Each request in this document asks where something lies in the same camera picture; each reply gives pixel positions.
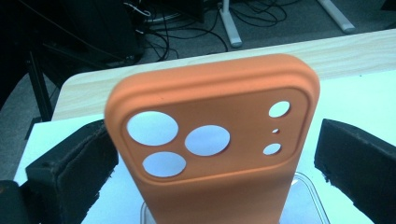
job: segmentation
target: transparent plastic container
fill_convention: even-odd
[[[146,203],[142,205],[140,223],[156,224]],[[301,173],[297,172],[294,175],[279,223],[330,223],[314,185],[308,177]]]

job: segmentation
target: silicone phone case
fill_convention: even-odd
[[[299,59],[251,57],[127,77],[107,100],[105,123],[157,223],[278,223],[318,96],[317,75]],[[270,114],[282,104],[284,113]],[[145,128],[131,120],[146,112],[172,118],[174,136],[151,145],[131,135],[130,128]],[[187,142],[208,126],[229,139],[202,155]],[[152,128],[159,139],[167,131]],[[177,155],[182,169],[153,175],[145,162],[160,152]],[[174,165],[162,159],[154,161]]]

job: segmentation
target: white cable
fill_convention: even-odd
[[[125,6],[133,8],[135,11],[137,11],[140,14],[142,14],[143,16],[146,16],[146,17],[150,17],[151,16],[151,13],[149,11],[147,11],[147,10],[142,11],[139,8],[137,8],[136,6],[134,6],[132,4],[129,4],[129,3],[123,3],[123,4]]]

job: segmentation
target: gray carpet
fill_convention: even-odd
[[[389,28],[396,22],[396,12],[381,11],[384,1],[377,0],[333,0],[341,11],[356,26],[354,34],[380,31]],[[242,3],[232,5],[234,9],[252,13]],[[345,35],[335,22],[328,16],[324,9],[315,0],[301,0],[296,4],[284,6],[287,18],[271,27],[256,27],[238,20],[234,21],[242,38],[243,46],[239,49],[231,48],[227,35],[220,18],[215,20],[217,11],[210,10],[205,14],[205,23],[195,23],[190,27],[210,29],[213,24],[213,33],[220,36],[227,44],[228,51],[241,49],[255,49],[267,46],[302,42],[307,40],[329,38]],[[274,15],[281,18],[279,11],[273,11]],[[168,22],[167,27],[178,27],[183,22]],[[151,29],[163,28],[163,24],[154,25]],[[169,31],[168,35],[178,37],[194,36],[202,34],[200,31]],[[154,63],[163,53],[163,41],[153,35],[147,36],[148,41],[154,48],[148,48],[140,63]],[[220,39],[212,34],[190,39],[169,37],[170,52],[166,60],[187,58],[206,54],[220,53],[225,47]],[[59,90],[48,80],[47,86],[51,95],[52,104],[55,105]],[[18,164],[27,143],[27,137],[32,122],[39,118],[40,114],[33,94],[29,76],[21,79],[15,90],[9,95],[6,103],[0,111],[0,179],[13,179]]]

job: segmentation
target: phone case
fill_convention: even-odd
[[[318,96],[274,54],[127,77],[105,123],[158,224],[278,223]]]

